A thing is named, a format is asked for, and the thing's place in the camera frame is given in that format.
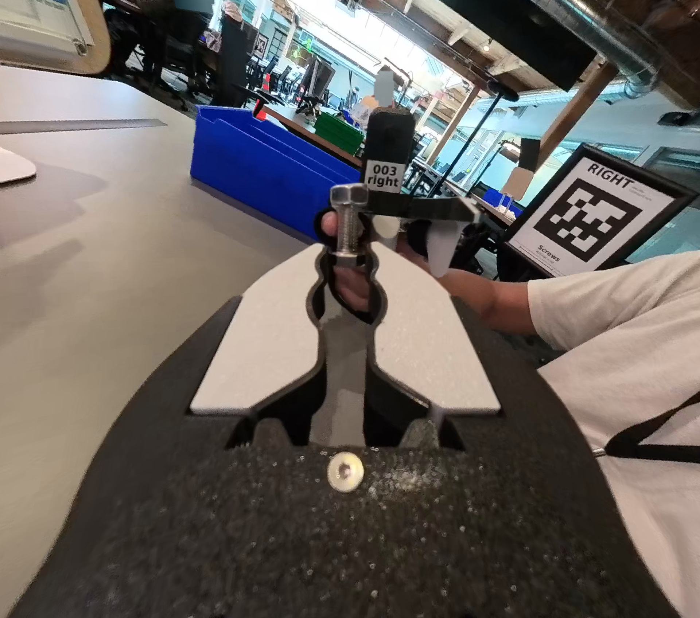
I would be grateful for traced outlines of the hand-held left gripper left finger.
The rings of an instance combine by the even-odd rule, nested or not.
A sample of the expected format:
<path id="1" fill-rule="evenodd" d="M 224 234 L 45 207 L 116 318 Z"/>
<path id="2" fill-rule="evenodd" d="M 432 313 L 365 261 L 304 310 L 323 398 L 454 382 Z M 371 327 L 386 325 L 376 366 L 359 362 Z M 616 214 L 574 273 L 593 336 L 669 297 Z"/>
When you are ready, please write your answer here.
<path id="1" fill-rule="evenodd" d="M 308 246 L 241 296 L 193 399 L 196 415 L 251 415 L 322 370 L 325 344 L 312 298 L 326 247 Z"/>

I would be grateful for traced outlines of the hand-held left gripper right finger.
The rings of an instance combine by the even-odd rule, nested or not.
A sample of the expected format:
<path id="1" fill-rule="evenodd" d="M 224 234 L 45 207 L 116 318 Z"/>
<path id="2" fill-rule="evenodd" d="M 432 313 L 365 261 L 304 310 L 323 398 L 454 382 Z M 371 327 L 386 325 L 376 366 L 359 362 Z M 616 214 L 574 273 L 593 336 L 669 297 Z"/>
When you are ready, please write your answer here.
<path id="1" fill-rule="evenodd" d="M 370 247 L 380 311 L 369 366 L 431 417 L 501 411 L 449 293 L 429 273 L 383 245 Z"/>

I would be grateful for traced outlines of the steel hex bolt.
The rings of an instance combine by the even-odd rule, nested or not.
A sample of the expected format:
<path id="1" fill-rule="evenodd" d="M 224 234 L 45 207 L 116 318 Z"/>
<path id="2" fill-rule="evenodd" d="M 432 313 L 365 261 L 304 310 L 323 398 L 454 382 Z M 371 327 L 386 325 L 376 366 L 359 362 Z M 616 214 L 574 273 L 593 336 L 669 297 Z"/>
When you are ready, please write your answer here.
<path id="1" fill-rule="evenodd" d="M 361 183 L 335 185 L 330 189 L 330 206 L 336 212 L 337 218 L 337 258 L 357 257 L 360 214 L 365 211 L 368 200 L 368 188 Z"/>

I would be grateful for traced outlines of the blue plastic bin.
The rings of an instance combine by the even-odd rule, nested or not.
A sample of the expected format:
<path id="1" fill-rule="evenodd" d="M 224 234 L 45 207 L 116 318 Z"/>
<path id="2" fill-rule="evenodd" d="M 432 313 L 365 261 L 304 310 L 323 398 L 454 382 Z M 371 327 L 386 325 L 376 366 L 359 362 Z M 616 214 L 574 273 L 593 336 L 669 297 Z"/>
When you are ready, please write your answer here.
<path id="1" fill-rule="evenodd" d="M 248 109 L 198 106 L 190 176 L 298 234 L 314 237 L 314 218 L 330 189 L 361 172 Z"/>

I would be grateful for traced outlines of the person's right forearm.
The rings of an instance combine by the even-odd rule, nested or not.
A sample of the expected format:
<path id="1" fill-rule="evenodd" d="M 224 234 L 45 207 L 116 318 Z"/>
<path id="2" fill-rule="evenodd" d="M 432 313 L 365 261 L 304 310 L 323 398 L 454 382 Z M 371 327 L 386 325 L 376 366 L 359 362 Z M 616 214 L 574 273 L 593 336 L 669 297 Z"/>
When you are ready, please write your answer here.
<path id="1" fill-rule="evenodd" d="M 534 335 L 527 282 L 490 281 L 477 274 L 449 269 L 437 282 L 457 297 L 492 330 Z"/>

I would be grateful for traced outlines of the person's right hand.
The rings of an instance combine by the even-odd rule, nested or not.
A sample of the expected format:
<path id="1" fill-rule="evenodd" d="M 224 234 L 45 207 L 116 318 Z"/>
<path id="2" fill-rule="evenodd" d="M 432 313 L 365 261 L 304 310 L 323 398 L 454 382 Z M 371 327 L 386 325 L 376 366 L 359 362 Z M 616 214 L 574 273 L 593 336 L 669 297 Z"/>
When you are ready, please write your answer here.
<path id="1" fill-rule="evenodd" d="M 318 216 L 318 235 L 326 235 L 335 239 L 337 235 L 337 213 L 327 209 Z M 414 251 L 407 240 L 407 232 L 398 234 L 396 251 L 408 261 L 418 265 L 428 273 L 430 265 L 427 257 Z M 333 265 L 333 278 L 329 285 L 335 290 L 338 300 L 343 301 L 348 310 L 355 312 L 369 311 L 370 284 L 365 268 L 363 267 L 339 267 Z"/>

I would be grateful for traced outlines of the green plastic crate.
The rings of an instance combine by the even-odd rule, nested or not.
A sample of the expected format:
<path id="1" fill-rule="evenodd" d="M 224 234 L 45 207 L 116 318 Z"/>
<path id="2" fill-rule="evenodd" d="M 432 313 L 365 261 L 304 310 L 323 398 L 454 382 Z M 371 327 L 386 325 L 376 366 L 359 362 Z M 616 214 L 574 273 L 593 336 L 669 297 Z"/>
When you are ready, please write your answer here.
<path id="1" fill-rule="evenodd" d="M 314 132 L 325 141 L 335 145 L 351 156 L 356 156 L 364 141 L 361 130 L 348 124 L 345 118 L 321 112 L 314 125 Z"/>

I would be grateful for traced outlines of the long wooden table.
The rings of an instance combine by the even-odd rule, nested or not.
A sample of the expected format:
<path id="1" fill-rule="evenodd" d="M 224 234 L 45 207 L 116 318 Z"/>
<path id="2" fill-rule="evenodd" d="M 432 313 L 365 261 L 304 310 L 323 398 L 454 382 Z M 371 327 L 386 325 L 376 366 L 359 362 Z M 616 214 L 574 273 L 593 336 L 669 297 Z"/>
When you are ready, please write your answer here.
<path id="1" fill-rule="evenodd" d="M 319 136 L 314 128 L 314 125 L 307 120 L 306 116 L 297 114 L 291 106 L 280 104 L 264 104 L 262 111 L 267 117 L 272 117 L 283 125 L 288 131 L 296 136 L 308 141 L 315 147 L 325 151 L 336 159 L 341 160 L 347 165 L 357 169 L 362 168 L 362 161 L 355 156 L 341 149 L 337 145 L 325 140 Z"/>

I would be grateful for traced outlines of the black boom stand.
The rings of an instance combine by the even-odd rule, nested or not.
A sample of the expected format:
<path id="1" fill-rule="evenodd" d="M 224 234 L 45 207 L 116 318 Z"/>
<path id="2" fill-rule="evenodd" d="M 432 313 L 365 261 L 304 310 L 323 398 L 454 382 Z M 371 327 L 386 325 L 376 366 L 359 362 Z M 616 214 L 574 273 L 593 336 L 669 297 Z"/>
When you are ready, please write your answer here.
<path id="1" fill-rule="evenodd" d="M 470 134 L 470 136 L 467 137 L 467 139 L 466 139 L 464 145 L 461 147 L 460 151 L 455 155 L 455 157 L 450 162 L 450 165 L 444 170 L 444 172 L 440 176 L 439 180 L 437 181 L 437 183 L 435 184 L 435 187 L 433 189 L 433 195 L 440 193 L 440 188 L 442 187 L 442 185 L 444 185 L 445 181 L 449 178 L 454 167 L 459 163 L 462 156 L 464 156 L 465 152 L 469 149 L 469 147 L 471 146 L 475 137 L 477 137 L 477 135 L 481 131 L 484 123 L 486 122 L 488 117 L 492 114 L 492 112 L 494 111 L 497 104 L 502 99 L 506 99 L 509 102 L 516 102 L 520 98 L 519 95 L 517 94 L 517 92 L 515 92 L 509 86 L 507 86 L 507 85 L 505 85 L 502 82 L 497 81 L 497 80 L 489 81 L 489 83 L 487 85 L 487 89 L 491 93 L 494 94 L 493 98 L 491 99 L 491 102 L 489 103 L 488 108 L 485 109 L 484 114 L 479 119 L 478 124 L 472 130 L 472 133 Z"/>

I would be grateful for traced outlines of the orange traffic cone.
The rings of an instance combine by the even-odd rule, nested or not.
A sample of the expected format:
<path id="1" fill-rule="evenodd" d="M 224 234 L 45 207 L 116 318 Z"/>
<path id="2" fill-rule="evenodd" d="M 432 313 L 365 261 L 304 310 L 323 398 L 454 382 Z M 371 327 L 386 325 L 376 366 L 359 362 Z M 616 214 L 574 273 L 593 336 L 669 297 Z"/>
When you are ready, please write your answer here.
<path id="1" fill-rule="evenodd" d="M 270 73 L 267 72 L 263 75 L 262 86 L 255 89 L 256 103 L 253 108 L 253 116 L 259 120 L 264 120 L 266 113 L 263 111 L 263 107 L 272 102 L 269 91 Z"/>

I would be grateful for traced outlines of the person in white shirt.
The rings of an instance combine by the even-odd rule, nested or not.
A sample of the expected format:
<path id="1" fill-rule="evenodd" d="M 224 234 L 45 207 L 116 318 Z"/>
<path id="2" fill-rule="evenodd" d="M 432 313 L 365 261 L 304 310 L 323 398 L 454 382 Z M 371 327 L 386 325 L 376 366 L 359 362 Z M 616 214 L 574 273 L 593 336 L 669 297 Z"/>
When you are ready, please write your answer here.
<path id="1" fill-rule="evenodd" d="M 536 332 L 564 354 L 539 369 L 594 450 L 647 422 L 663 460 L 599 459 L 629 535 L 682 617 L 699 616 L 699 252 L 531 281 Z"/>

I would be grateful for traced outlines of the black office chair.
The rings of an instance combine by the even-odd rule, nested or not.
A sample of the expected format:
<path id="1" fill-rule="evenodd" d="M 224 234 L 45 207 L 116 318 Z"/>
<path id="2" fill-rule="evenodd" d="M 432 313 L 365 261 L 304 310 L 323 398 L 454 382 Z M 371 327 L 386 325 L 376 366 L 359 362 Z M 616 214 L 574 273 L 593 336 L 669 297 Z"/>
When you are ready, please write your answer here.
<path id="1" fill-rule="evenodd" d="M 240 108 L 249 98 L 247 66 L 258 38 L 258 29 L 245 20 L 235 20 L 228 15 L 222 17 L 221 26 L 211 104 Z"/>

